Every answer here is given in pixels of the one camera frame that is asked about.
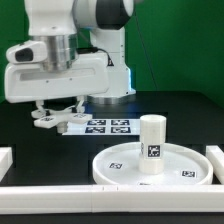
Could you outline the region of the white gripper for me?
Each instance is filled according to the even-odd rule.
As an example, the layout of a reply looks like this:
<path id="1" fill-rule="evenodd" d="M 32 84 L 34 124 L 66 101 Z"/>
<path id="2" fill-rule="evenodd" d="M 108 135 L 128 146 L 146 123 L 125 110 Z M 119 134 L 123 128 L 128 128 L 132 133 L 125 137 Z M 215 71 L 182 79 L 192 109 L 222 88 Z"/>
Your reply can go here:
<path id="1" fill-rule="evenodd" d="M 36 101 L 37 110 L 45 115 L 44 101 L 75 97 L 75 109 L 85 112 L 85 95 L 103 93 L 109 88 L 105 53 L 82 54 L 63 72 L 44 71 L 37 64 L 8 64 L 5 71 L 5 98 L 10 103 Z"/>

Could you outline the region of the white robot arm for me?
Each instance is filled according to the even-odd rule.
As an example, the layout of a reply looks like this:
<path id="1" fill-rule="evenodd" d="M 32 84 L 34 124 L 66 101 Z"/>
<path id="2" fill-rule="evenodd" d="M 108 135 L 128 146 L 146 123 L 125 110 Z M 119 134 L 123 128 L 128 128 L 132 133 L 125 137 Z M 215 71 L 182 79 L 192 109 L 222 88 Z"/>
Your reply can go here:
<path id="1" fill-rule="evenodd" d="M 116 104 L 135 94 L 125 63 L 124 25 L 134 0 L 24 0 L 29 40 L 9 48 L 5 98 L 10 103 L 75 97 Z"/>

